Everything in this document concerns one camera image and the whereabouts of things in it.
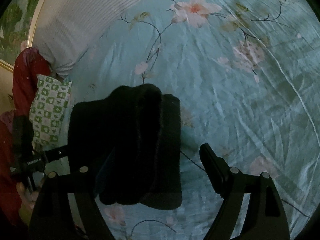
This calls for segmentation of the person's left hand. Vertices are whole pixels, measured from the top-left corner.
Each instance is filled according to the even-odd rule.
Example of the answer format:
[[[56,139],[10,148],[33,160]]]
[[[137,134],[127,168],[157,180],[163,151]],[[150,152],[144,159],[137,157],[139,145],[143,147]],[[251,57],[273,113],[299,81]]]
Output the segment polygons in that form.
[[[19,209],[20,218],[25,222],[25,224],[29,224],[35,203],[39,196],[39,191],[30,193],[22,183],[17,183],[16,189],[22,201]]]

